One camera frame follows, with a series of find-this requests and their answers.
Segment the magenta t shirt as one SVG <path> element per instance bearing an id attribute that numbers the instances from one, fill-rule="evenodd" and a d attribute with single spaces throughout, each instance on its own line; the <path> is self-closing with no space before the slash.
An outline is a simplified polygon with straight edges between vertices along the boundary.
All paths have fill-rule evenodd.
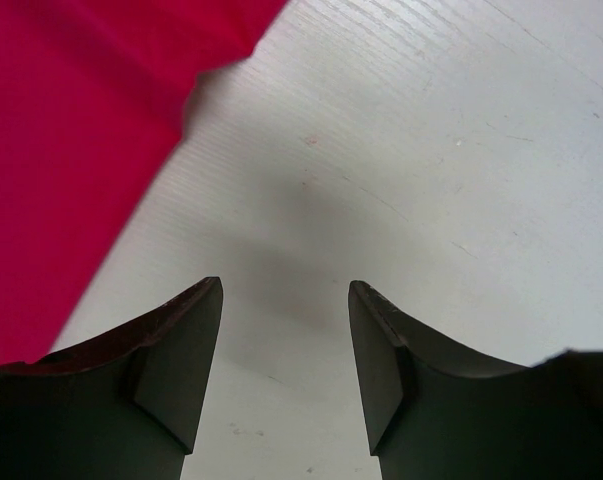
<path id="1" fill-rule="evenodd" d="M 197 76 L 279 1 L 0 1 L 0 364 L 53 346 L 181 139 Z"/>

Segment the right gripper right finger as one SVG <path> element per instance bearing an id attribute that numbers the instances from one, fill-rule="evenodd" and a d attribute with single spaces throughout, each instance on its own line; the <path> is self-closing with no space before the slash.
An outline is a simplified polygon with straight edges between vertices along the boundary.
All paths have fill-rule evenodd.
<path id="1" fill-rule="evenodd" d="M 603 351 L 526 367 L 474 350 L 362 281 L 348 310 L 386 479 L 603 479 Z"/>

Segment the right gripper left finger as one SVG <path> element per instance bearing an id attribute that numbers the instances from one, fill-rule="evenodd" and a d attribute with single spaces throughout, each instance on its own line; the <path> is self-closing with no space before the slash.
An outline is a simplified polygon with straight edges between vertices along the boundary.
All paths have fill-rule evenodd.
<path id="1" fill-rule="evenodd" d="M 0 365 L 0 479 L 177 479 L 194 449 L 222 283 L 27 364 Z"/>

